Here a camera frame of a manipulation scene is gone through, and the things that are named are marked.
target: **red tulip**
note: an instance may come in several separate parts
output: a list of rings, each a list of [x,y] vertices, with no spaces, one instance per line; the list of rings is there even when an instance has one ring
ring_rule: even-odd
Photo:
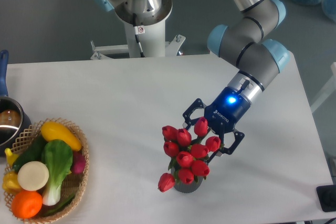
[[[191,184],[194,181],[194,174],[188,168],[182,168],[179,170],[179,178],[184,184]]]
[[[194,132],[197,136],[205,136],[208,133],[208,121],[205,117],[201,117],[195,124]]]
[[[220,147],[220,138],[218,136],[211,136],[206,140],[205,145],[209,148],[209,151],[215,152]]]
[[[176,156],[176,161],[181,167],[189,168],[194,162],[194,158],[189,152],[180,152]]]
[[[173,142],[164,142],[163,149],[169,157],[176,157],[180,152],[178,145]]]
[[[208,176],[210,169],[202,160],[196,160],[191,166],[191,171],[196,176]]]
[[[191,146],[190,153],[194,158],[202,158],[209,153],[209,149],[203,144],[193,144]]]
[[[182,146],[186,147],[191,144],[191,135],[186,129],[179,129],[177,131],[177,142]]]
[[[170,173],[164,173],[162,174],[162,176],[160,177],[159,183],[158,183],[158,189],[161,192],[165,192],[167,190],[169,190],[170,188],[172,188],[175,185],[175,178],[173,175],[171,175]]]
[[[165,127],[162,127],[162,134],[164,138],[168,141],[177,139],[177,129],[172,126],[167,125]]]

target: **yellow pepper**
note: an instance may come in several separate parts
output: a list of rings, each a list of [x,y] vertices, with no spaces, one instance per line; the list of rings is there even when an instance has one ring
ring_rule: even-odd
[[[16,161],[19,155],[13,153],[10,148],[5,149],[5,154],[6,154],[7,163],[10,165],[10,167],[12,167],[13,163]]]
[[[16,195],[22,191],[22,187],[17,181],[17,174],[15,171],[11,171],[5,174],[3,178],[2,188],[9,194]]]
[[[73,151],[77,152],[82,148],[82,143],[78,138],[63,124],[57,122],[45,122],[41,126],[43,138],[50,142],[52,140],[63,140]]]

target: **orange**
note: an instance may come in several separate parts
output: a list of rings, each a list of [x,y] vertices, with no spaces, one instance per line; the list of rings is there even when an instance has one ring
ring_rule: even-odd
[[[12,201],[12,213],[15,217],[29,219],[41,210],[42,196],[36,191],[21,191]]]

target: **gray vase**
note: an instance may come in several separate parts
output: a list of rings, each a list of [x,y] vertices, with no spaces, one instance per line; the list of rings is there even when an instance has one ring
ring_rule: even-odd
[[[173,175],[174,172],[175,172],[175,169],[173,167],[171,169],[171,174]],[[189,194],[189,193],[192,193],[193,191],[196,191],[200,187],[202,181],[203,181],[203,176],[198,176],[198,182],[197,183],[195,181],[193,181],[191,184],[187,185],[187,184],[184,184],[182,182],[179,182],[179,183],[175,183],[174,188],[177,191],[180,191],[181,193]]]

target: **sticker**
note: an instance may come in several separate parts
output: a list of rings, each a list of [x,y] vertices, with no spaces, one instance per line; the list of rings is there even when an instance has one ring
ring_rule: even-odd
[[[135,26],[134,31],[135,31],[135,34],[144,34],[145,28],[144,26]]]

